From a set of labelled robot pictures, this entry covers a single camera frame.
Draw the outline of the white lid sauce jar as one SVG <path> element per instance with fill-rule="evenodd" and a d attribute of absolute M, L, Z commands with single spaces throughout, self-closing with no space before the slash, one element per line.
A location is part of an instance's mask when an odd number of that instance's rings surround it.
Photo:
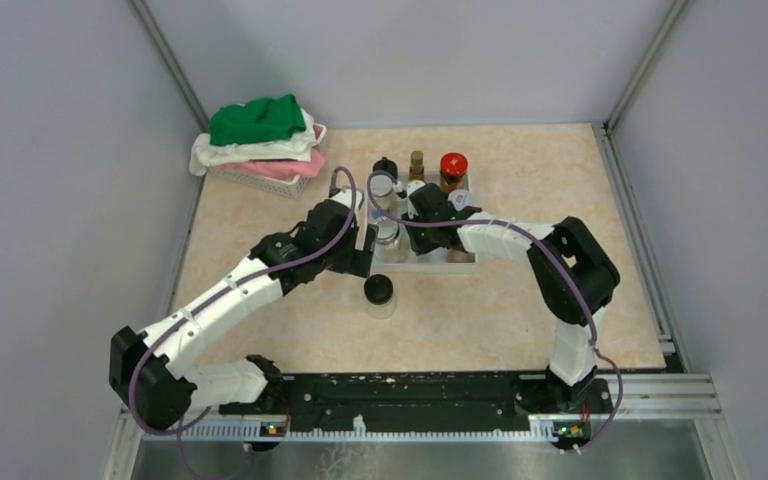
<path fill-rule="evenodd" d="M 469 190 L 455 189 L 448 195 L 448 201 L 457 211 L 462 211 L 466 207 L 473 205 L 472 194 Z"/>

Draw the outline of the gold cap yellow bottle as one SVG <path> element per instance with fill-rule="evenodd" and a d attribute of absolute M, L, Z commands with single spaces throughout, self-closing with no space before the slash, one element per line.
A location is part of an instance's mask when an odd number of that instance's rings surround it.
<path fill-rule="evenodd" d="M 409 180 L 425 181 L 424 153 L 414 150 L 410 154 Z"/>

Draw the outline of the red lid sauce jar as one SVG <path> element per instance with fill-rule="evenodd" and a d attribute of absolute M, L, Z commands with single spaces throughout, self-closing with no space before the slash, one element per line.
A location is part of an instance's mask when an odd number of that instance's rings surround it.
<path fill-rule="evenodd" d="M 440 188 L 446 194 L 461 187 L 467 173 L 469 161 L 459 152 L 444 154 L 439 163 Z"/>

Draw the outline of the silver perforated lid shaker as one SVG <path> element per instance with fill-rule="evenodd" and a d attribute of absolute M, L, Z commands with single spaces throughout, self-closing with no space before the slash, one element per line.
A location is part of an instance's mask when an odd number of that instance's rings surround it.
<path fill-rule="evenodd" d="M 370 199 L 377 204 L 370 205 L 370 216 L 373 219 L 392 214 L 397 206 L 395 183 L 386 175 L 375 175 L 370 179 Z"/>

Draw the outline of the white divided plastic tray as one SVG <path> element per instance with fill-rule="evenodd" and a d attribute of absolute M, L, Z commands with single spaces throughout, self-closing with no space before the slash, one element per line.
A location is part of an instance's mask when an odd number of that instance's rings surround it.
<path fill-rule="evenodd" d="M 407 174 L 399 174 L 398 180 L 393 180 L 395 183 L 395 191 L 397 195 L 397 206 L 395 207 L 393 211 L 393 215 L 401 218 L 403 215 L 406 215 L 406 194 L 405 194 L 405 185 L 409 181 Z M 370 205 L 373 205 L 372 203 L 369 203 L 367 206 L 367 222 L 374 226 L 374 221 L 376 219 L 373 219 L 370 216 Z M 405 230 L 405 241 L 409 242 L 409 255 L 405 262 L 403 263 L 397 263 L 397 264 L 384 264 L 379 262 L 375 256 L 374 256 L 374 250 L 373 250 L 373 260 L 372 260 L 372 267 L 371 272 L 375 274 L 384 274 L 384 273 L 425 273 L 425 274 L 465 274 L 465 273 L 472 273 L 476 270 L 478 265 L 478 256 L 475 255 L 475 262 L 470 264 L 452 264 L 446 261 L 446 252 L 447 249 L 437 249 L 429 254 L 425 255 L 416 255 L 412 252 L 410 248 L 410 239 L 408 237 L 407 231 L 405 226 L 402 225 L 402 227 Z"/>

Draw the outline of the clear lid glass jar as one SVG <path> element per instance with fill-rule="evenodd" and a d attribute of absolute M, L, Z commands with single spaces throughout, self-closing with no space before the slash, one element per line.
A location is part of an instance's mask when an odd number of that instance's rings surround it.
<path fill-rule="evenodd" d="M 374 221 L 376 239 L 374 256 L 384 264 L 403 263 L 409 255 L 409 242 L 401 224 L 381 217 Z"/>

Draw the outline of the pink lid spice jar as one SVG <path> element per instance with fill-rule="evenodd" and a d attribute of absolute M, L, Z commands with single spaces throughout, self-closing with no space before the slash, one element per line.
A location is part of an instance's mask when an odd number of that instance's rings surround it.
<path fill-rule="evenodd" d="M 446 261 L 452 264 L 470 264 L 475 262 L 475 255 L 452 249 L 446 252 Z"/>

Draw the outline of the black cap sesame jar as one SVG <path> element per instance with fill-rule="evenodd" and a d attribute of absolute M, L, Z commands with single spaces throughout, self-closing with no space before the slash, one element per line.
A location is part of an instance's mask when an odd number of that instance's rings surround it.
<path fill-rule="evenodd" d="M 372 172 L 386 172 L 394 180 L 397 180 L 399 176 L 397 163 L 387 157 L 381 157 L 377 160 L 372 166 Z"/>

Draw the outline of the black cap glass jar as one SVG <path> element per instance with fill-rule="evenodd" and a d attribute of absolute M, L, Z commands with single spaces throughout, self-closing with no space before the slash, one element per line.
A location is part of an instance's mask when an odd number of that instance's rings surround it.
<path fill-rule="evenodd" d="M 376 319 L 391 317 L 396 308 L 395 288 L 392 280 L 383 274 L 374 274 L 366 279 L 363 293 L 367 312 Z"/>

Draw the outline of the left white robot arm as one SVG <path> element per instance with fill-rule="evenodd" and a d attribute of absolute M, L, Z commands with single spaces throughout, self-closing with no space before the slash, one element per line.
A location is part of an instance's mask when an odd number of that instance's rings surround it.
<path fill-rule="evenodd" d="M 279 404 L 277 370 L 262 357 L 196 366 L 209 346 L 257 310 L 312 282 L 325 271 L 368 276 L 373 230 L 355 242 L 365 195 L 332 190 L 289 232 L 263 237 L 219 282 L 141 331 L 125 326 L 111 338 L 109 384 L 138 424 L 170 435 L 191 410 L 246 403 L 257 413 Z"/>

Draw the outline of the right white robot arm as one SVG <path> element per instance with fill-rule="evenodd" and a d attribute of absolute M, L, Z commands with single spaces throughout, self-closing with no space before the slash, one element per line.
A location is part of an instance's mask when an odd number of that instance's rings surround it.
<path fill-rule="evenodd" d="M 407 196 L 405 223 L 417 254 L 447 249 L 528 263 L 557 319 L 546 385 L 549 404 L 572 412 L 587 397 L 583 380 L 596 366 L 598 323 L 621 281 L 618 269 L 583 220 L 555 224 L 505 219 L 475 206 L 458 208 L 436 184 Z"/>

